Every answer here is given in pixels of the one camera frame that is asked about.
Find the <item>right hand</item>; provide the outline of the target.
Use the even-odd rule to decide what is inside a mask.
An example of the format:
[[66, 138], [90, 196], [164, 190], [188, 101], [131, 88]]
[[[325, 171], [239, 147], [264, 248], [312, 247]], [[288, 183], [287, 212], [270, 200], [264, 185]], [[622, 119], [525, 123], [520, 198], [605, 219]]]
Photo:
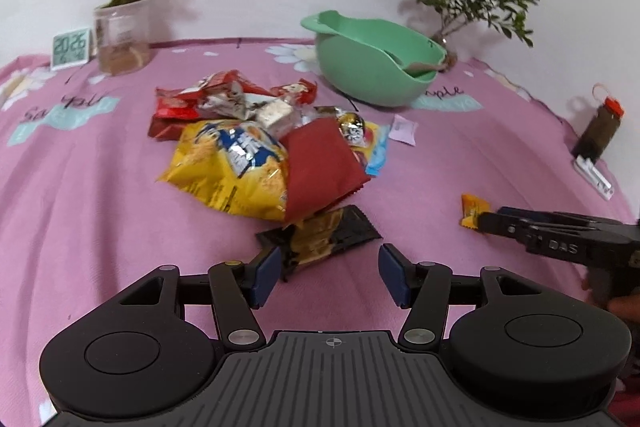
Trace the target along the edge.
[[582, 280], [582, 290], [586, 292], [586, 301], [590, 303], [590, 305], [607, 309], [608, 312], [613, 313], [623, 321], [636, 324], [640, 322], [640, 299], [638, 294], [614, 298], [606, 305], [600, 305], [600, 303], [597, 303], [593, 298], [587, 277]]

